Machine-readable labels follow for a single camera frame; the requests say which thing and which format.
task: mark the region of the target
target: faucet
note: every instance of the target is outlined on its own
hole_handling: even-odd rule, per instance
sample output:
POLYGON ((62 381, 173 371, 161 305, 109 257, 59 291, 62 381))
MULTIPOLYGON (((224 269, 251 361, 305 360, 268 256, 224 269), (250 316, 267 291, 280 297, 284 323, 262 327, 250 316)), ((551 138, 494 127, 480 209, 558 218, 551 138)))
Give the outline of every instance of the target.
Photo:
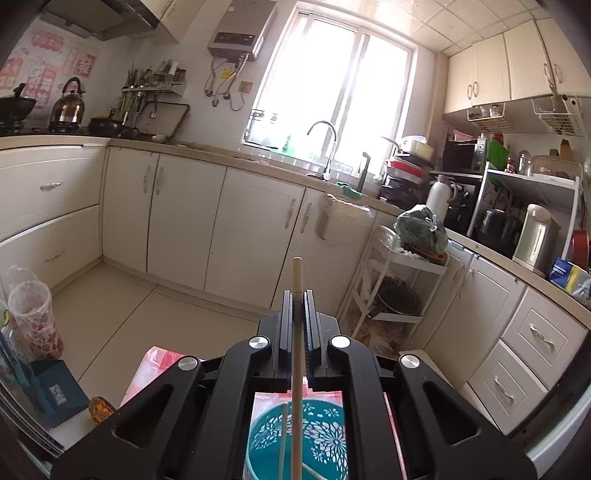
POLYGON ((322 171, 322 173, 318 177, 316 177, 316 175, 314 175, 314 174, 309 174, 309 175, 314 176, 314 177, 324 180, 324 181, 329 181, 330 180, 330 164, 332 163, 332 160, 335 157, 336 146, 337 146, 337 143, 339 142, 339 134, 336 132, 335 126, 332 123, 330 123, 328 120, 318 120, 314 125, 312 125, 310 127, 307 135, 310 135, 310 132, 312 132, 312 129, 318 124, 328 125, 328 127, 332 131, 333 135, 335 136, 335 141, 333 142, 333 146, 332 146, 332 149, 330 150, 328 162, 326 162, 326 166, 324 167, 324 170, 322 171))

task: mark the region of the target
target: teal basket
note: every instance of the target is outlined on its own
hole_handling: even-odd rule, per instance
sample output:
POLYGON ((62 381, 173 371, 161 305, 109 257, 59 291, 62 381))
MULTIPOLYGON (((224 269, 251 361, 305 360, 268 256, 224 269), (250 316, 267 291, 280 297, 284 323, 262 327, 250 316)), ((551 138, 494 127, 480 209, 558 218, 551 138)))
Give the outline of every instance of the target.
MULTIPOLYGON (((288 403, 283 480, 291 480, 291 402, 288 403)), ((283 406, 273 407, 252 425, 244 466, 246 480, 277 480, 283 406)), ((302 461, 327 480, 347 478, 343 407, 324 400, 303 400, 302 461)), ((316 480, 306 470, 303 480, 316 480)))

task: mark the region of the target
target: cabinet door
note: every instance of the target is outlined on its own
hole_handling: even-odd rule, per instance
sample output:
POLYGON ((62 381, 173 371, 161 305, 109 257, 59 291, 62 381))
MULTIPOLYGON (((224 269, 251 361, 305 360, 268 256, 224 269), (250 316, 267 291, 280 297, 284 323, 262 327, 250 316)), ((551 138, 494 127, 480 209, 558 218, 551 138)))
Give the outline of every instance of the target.
POLYGON ((551 18, 538 21, 538 28, 556 80, 558 93, 591 96, 591 77, 573 46, 551 18))
POLYGON ((299 185, 229 168, 205 291, 270 308, 303 194, 299 185))
POLYGON ((275 290, 274 310, 281 310, 283 292, 292 288, 294 257, 302 257, 304 261, 304 287, 314 292, 317 312, 335 316, 345 296, 373 222, 356 228, 355 239, 347 245, 328 244, 316 235, 315 229, 325 195, 318 190, 306 190, 275 290))
POLYGON ((552 72, 535 22, 519 25, 503 35, 509 59, 511 100, 551 94, 548 78, 551 79, 552 72))
POLYGON ((503 35, 474 44, 472 105, 511 100, 509 67, 503 35))
POLYGON ((472 50, 473 47, 467 48, 449 59, 443 113, 457 112, 472 106, 472 50))
POLYGON ((221 165, 160 155, 150 213, 148 273, 204 289, 225 173, 221 165))
POLYGON ((425 347, 454 388, 476 371, 501 337, 525 285, 476 257, 441 325, 425 347))
POLYGON ((148 221, 158 154, 109 147, 103 255, 146 272, 148 221))
POLYGON ((449 242, 447 246, 447 253, 449 254, 449 261, 447 263, 447 271, 441 279, 441 283, 433 299, 431 305, 425 312, 421 323, 417 325, 413 336, 407 340, 405 349, 424 349, 425 345, 432 337, 433 333, 439 327, 443 320, 447 309, 456 297, 468 267, 474 257, 474 253, 467 248, 463 248, 460 244, 449 242))
POLYGON ((587 329, 553 301, 528 287, 503 340, 547 388, 571 363, 587 329))

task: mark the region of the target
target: wall outlet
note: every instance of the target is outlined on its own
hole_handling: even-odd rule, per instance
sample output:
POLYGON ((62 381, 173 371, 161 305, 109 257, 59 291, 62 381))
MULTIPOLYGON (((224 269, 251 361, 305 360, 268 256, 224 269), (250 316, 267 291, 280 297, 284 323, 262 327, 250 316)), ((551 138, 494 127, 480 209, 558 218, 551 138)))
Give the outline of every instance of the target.
POLYGON ((250 93, 252 90, 252 82, 240 82, 238 91, 242 93, 250 93))

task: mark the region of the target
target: tiled floor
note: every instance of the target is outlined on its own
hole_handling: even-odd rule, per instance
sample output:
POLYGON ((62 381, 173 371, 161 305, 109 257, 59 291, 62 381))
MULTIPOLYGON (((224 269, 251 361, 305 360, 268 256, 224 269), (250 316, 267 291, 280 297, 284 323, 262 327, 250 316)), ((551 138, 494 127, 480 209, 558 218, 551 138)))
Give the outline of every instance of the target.
POLYGON ((232 316, 228 308, 219 307, 224 313, 211 308, 215 304, 106 264, 97 265, 54 298, 65 346, 62 358, 88 397, 99 395, 115 407, 150 347, 213 358, 256 333, 257 322, 232 316))

